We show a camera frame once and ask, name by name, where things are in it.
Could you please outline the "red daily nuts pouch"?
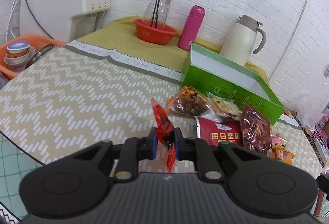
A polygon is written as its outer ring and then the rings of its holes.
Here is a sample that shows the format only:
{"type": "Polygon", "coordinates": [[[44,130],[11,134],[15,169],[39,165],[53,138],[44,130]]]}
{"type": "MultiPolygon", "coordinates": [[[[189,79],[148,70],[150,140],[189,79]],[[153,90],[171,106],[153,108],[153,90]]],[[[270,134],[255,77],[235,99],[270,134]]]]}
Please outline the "red daily nuts pouch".
{"type": "Polygon", "coordinates": [[[242,146],[241,126],[239,121],[217,122],[195,116],[197,125],[197,137],[205,140],[209,145],[218,146],[226,141],[242,146]]]}

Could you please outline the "red wafer snack packet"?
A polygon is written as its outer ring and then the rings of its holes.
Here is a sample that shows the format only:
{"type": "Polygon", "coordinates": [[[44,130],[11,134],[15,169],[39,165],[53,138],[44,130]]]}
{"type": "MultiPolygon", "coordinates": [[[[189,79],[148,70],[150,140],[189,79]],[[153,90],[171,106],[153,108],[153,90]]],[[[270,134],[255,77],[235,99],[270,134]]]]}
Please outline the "red wafer snack packet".
{"type": "Polygon", "coordinates": [[[172,173],[176,164],[174,127],[165,109],[155,99],[150,99],[150,102],[157,123],[157,139],[166,147],[166,168],[172,173]]]}

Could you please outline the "chocolate chip bread packet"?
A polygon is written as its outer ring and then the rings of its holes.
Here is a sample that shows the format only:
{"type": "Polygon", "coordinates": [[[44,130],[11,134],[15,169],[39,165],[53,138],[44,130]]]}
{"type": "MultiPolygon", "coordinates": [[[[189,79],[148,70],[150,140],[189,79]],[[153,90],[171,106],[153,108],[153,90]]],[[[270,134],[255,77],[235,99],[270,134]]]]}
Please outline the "chocolate chip bread packet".
{"type": "Polygon", "coordinates": [[[224,119],[240,121],[241,114],[243,113],[237,105],[230,99],[224,99],[207,93],[207,98],[211,106],[213,107],[216,114],[224,119]]]}

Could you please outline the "orange clear pastry bag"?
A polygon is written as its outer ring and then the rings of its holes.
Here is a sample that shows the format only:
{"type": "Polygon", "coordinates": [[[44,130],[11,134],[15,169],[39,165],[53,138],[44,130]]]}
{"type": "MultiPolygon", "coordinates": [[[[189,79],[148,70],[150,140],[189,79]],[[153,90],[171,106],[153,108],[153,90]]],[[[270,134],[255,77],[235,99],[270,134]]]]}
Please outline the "orange clear pastry bag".
{"type": "Polygon", "coordinates": [[[187,116],[201,116],[210,109],[207,97],[191,86],[181,87],[166,103],[168,112],[187,116]]]}

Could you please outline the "dark red meat pouch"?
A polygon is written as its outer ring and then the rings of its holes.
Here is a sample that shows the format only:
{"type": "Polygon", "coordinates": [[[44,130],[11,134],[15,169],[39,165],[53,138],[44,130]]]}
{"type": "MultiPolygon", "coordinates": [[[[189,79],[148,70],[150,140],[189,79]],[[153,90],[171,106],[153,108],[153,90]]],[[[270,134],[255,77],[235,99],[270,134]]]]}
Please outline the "dark red meat pouch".
{"type": "Polygon", "coordinates": [[[241,114],[240,127],[243,146],[250,151],[267,155],[272,148],[269,120],[246,105],[241,114]]]}

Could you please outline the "orange cartoon snack packets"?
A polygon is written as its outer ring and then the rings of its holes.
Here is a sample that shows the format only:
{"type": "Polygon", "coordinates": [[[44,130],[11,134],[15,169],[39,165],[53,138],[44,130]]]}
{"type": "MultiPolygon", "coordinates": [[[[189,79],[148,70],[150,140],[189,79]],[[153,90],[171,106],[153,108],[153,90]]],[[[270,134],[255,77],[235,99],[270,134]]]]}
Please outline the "orange cartoon snack packets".
{"type": "Polygon", "coordinates": [[[289,141],[281,137],[278,133],[271,133],[270,137],[272,140],[271,157],[292,166],[295,155],[286,149],[289,141]]]}

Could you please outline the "small pink lid bottle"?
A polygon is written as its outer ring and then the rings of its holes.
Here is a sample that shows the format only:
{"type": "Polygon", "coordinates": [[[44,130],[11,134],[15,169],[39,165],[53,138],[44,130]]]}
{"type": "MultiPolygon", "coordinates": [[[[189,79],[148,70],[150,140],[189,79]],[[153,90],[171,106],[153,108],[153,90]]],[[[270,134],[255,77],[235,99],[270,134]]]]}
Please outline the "small pink lid bottle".
{"type": "Polygon", "coordinates": [[[323,115],[320,121],[318,122],[317,126],[323,129],[327,122],[328,122],[328,116],[323,115]]]}

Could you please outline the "clear plastic bag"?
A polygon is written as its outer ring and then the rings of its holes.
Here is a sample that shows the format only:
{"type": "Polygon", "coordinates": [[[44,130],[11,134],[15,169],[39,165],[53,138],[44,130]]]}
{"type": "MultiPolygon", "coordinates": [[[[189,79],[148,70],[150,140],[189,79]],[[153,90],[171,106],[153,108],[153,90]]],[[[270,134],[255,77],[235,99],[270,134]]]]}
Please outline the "clear plastic bag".
{"type": "Polygon", "coordinates": [[[295,106],[297,120],[303,127],[307,127],[309,130],[315,131],[316,126],[323,120],[324,113],[318,111],[313,106],[312,99],[305,93],[297,97],[295,106]]]}

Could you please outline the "green cardboard box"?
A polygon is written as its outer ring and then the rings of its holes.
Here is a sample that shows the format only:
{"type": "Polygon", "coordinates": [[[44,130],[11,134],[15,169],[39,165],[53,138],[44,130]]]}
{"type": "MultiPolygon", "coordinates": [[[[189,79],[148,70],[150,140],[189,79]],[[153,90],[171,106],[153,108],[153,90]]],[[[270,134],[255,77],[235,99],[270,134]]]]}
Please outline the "green cardboard box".
{"type": "Polygon", "coordinates": [[[258,74],[195,43],[182,73],[182,86],[233,100],[241,110],[249,105],[272,125],[284,113],[283,104],[258,74]]]}

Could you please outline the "yellow green tablecloth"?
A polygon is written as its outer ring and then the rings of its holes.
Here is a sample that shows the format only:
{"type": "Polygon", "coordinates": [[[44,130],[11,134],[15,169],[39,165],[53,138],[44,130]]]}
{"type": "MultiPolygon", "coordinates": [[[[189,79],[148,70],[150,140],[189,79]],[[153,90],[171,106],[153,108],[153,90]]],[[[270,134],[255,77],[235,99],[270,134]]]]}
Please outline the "yellow green tablecloth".
{"type": "Polygon", "coordinates": [[[189,53],[177,47],[180,35],[173,36],[166,45],[145,42],[136,36],[135,19],[135,16],[116,19],[78,40],[102,48],[117,49],[123,54],[181,72],[189,53]]]}

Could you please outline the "cream thermos jug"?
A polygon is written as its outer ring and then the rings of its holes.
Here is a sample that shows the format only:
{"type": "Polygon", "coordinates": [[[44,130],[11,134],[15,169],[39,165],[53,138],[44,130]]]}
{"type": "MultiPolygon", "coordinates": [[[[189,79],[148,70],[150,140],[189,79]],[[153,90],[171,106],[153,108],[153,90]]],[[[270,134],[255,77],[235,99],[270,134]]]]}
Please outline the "cream thermos jug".
{"type": "Polygon", "coordinates": [[[224,41],[219,54],[244,66],[250,55],[259,53],[266,43],[266,33],[259,28],[262,25],[263,23],[247,15],[240,16],[239,21],[224,41]],[[262,35],[262,40],[258,47],[254,49],[257,33],[262,35]]]}

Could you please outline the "red plastic basket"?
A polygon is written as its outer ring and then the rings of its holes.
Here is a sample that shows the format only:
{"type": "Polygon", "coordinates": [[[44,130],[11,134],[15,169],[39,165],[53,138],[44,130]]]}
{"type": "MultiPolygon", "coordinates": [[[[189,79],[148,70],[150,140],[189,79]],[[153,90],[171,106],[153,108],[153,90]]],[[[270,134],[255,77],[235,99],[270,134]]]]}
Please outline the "red plastic basket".
{"type": "Polygon", "coordinates": [[[177,35],[178,32],[171,26],[164,25],[163,29],[153,28],[142,23],[142,19],[134,19],[136,25],[136,36],[149,43],[166,45],[173,36],[177,35]]]}

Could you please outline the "pink thermos bottle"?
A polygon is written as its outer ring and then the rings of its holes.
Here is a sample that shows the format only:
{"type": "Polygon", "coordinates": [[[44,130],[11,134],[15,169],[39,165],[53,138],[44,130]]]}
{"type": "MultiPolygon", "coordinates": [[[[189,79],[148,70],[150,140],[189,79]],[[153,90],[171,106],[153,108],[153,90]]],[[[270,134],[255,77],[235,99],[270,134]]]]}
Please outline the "pink thermos bottle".
{"type": "Polygon", "coordinates": [[[190,51],[191,43],[194,42],[197,37],[204,16],[205,9],[203,7],[195,5],[191,8],[177,47],[185,51],[190,51]]]}

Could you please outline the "black chopsticks pair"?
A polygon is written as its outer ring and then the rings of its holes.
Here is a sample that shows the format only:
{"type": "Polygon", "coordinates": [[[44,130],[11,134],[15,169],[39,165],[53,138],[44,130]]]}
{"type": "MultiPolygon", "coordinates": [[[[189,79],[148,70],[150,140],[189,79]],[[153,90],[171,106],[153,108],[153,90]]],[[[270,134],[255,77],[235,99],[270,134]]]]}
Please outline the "black chopsticks pair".
{"type": "Polygon", "coordinates": [[[151,20],[151,27],[155,28],[155,29],[157,28],[157,23],[158,23],[159,6],[160,6],[160,0],[155,0],[153,14],[152,14],[152,20],[151,20]]]}

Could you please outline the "orange plastic basin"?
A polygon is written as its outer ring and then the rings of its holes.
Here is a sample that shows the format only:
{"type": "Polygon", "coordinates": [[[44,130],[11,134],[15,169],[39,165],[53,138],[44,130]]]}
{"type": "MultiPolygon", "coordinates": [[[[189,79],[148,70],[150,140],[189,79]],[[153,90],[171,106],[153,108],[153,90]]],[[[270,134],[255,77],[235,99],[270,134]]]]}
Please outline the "orange plastic basin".
{"type": "Polygon", "coordinates": [[[40,35],[29,34],[1,44],[2,74],[7,79],[12,80],[26,68],[36,53],[49,45],[56,48],[64,46],[65,43],[40,35]]]}

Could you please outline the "stacked snack cups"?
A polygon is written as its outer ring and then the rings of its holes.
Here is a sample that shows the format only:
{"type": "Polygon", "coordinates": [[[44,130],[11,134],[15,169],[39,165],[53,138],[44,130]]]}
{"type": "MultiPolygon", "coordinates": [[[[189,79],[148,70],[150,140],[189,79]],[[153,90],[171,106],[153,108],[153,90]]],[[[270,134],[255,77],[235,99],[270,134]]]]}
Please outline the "stacked snack cups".
{"type": "Polygon", "coordinates": [[[5,50],[3,60],[6,68],[16,73],[23,71],[35,54],[35,48],[29,44],[28,39],[11,42],[5,50]]]}

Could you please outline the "clear glass carafe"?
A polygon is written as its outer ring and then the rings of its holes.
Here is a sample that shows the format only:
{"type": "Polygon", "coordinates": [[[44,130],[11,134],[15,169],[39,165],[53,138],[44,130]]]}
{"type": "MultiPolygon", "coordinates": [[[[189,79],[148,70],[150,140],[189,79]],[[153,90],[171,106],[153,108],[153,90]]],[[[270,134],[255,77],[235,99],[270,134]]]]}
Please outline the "clear glass carafe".
{"type": "Polygon", "coordinates": [[[146,26],[164,30],[171,0],[150,0],[144,12],[142,23],[146,26]]]}

